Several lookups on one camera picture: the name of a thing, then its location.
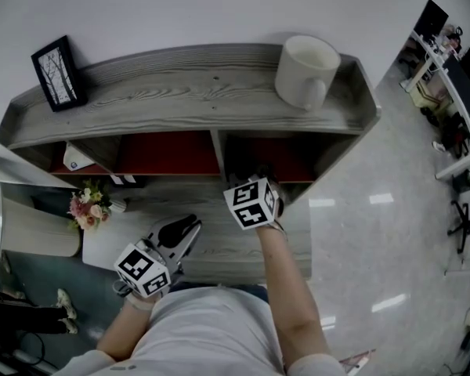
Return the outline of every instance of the white tile floor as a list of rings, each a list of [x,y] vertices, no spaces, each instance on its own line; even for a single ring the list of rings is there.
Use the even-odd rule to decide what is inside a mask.
[[[312,191],[310,285],[338,358],[376,349],[362,374],[447,374],[464,334],[470,277],[444,277],[457,259],[449,160],[392,67],[376,93],[381,120]]]

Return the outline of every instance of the hand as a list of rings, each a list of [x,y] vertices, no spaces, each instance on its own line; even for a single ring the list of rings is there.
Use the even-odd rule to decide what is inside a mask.
[[[131,293],[132,295],[134,295],[134,297],[142,302],[146,302],[146,303],[149,303],[149,304],[154,304],[154,303],[157,303],[160,298],[161,298],[161,293],[158,292],[156,294],[153,294],[151,295],[150,297],[148,298],[144,298],[143,296],[141,296],[140,294],[138,294],[137,292],[132,292]]]

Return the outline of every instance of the shoe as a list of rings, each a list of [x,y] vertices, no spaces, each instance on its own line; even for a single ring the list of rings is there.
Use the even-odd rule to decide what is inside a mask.
[[[432,147],[433,147],[433,149],[438,150],[439,152],[446,153],[446,148],[444,147],[444,145],[442,143],[438,143],[436,141],[433,141],[432,142]]]
[[[421,114],[423,114],[425,117],[426,117],[426,116],[429,116],[430,114],[433,114],[433,112],[432,112],[430,109],[428,109],[427,107],[422,107],[422,108],[420,109],[420,112],[421,112]]]
[[[404,79],[403,81],[399,82],[399,85],[402,87],[402,89],[405,89],[407,88],[407,86],[410,84],[412,80],[413,78]]]
[[[59,288],[57,290],[57,304],[56,304],[56,306],[58,308],[65,308],[65,310],[68,314],[68,319],[73,319],[73,320],[77,319],[77,311],[75,310],[73,305],[71,305],[70,296],[62,288]]]
[[[68,334],[78,334],[78,327],[77,325],[69,319],[60,319],[59,322],[63,322],[66,326],[66,330]]]
[[[0,263],[2,264],[4,270],[10,274],[12,270],[10,269],[10,262],[9,258],[7,258],[7,255],[5,254],[5,251],[0,252]]]

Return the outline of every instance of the white mug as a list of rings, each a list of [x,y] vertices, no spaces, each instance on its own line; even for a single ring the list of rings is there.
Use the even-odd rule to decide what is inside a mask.
[[[292,106],[320,109],[340,63],[338,52],[323,40],[293,36],[282,48],[275,89]]]

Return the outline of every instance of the forearm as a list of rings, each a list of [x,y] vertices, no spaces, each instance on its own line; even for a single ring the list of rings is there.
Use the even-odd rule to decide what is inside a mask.
[[[259,228],[257,233],[265,260],[268,296],[275,324],[287,329],[320,322],[313,296],[284,235],[270,228]]]
[[[265,227],[257,233],[265,259],[269,306],[286,366],[304,356],[330,353],[315,300],[284,235]]]
[[[146,333],[150,315],[151,310],[136,309],[125,300],[124,307],[99,340],[96,348],[116,361],[127,360]]]

